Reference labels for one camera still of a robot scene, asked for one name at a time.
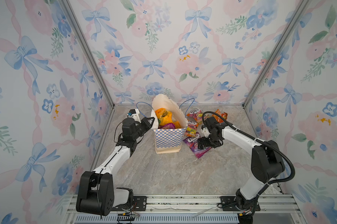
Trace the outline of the purple fruit candy pack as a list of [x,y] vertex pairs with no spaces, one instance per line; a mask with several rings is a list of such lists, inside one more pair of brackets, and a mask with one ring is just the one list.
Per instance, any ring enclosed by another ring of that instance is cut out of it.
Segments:
[[198,148],[199,138],[200,138],[200,134],[196,133],[194,137],[187,137],[183,140],[183,142],[190,148],[190,150],[194,153],[197,159],[200,159],[204,154],[206,154],[211,149],[211,147],[199,149]]

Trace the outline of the orange fruit candy pack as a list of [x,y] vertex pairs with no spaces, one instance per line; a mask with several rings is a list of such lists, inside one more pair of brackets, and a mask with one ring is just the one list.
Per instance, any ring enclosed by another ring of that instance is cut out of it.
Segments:
[[195,137],[197,134],[198,126],[199,124],[197,122],[188,120],[188,126],[185,132],[186,136]]

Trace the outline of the yellow mango gummy bag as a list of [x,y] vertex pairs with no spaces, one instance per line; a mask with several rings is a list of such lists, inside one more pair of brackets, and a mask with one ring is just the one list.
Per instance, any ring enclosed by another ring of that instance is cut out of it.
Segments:
[[155,114],[158,119],[158,124],[160,127],[173,123],[171,111],[165,108],[160,108],[155,111]]
[[173,122],[173,124],[175,126],[175,129],[180,129],[182,127],[179,121],[175,121]]

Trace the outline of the pink fruit candy pack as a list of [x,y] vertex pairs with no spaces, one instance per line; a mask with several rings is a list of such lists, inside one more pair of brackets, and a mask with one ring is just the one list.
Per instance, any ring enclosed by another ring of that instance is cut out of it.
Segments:
[[186,116],[198,124],[203,123],[203,112],[200,109],[192,110],[191,112],[187,113]]

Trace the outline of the orange snack packet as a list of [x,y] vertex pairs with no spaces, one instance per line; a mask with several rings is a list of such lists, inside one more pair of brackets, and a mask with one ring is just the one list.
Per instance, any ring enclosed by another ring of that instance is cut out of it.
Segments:
[[215,120],[218,123],[225,123],[227,118],[228,118],[228,114],[226,112],[222,112],[219,109],[217,109],[214,113],[213,113],[213,117],[215,118]]

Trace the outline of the purple grape gummy bag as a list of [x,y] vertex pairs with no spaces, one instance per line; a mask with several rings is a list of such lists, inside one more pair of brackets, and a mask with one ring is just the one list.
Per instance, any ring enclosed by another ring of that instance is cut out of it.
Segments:
[[175,129],[175,125],[173,123],[168,123],[163,126],[159,126],[159,129]]

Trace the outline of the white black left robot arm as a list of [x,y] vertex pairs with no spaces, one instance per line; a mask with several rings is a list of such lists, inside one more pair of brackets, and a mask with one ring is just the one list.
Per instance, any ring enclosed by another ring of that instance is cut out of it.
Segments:
[[133,155],[138,139],[151,130],[156,118],[136,121],[127,117],[122,121],[122,133],[115,142],[112,154],[93,171],[86,171],[80,178],[76,211],[107,216],[113,209],[130,211],[134,208],[133,190],[116,188],[114,176]]

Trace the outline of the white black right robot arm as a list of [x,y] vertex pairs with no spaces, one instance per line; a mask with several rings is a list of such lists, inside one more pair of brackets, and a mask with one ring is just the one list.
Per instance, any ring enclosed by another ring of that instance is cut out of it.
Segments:
[[263,141],[236,128],[228,121],[219,123],[214,117],[203,121],[204,136],[198,139],[198,148],[217,148],[223,141],[233,142],[251,156],[252,176],[237,190],[233,205],[240,211],[253,211],[259,196],[286,169],[283,157],[274,141]]

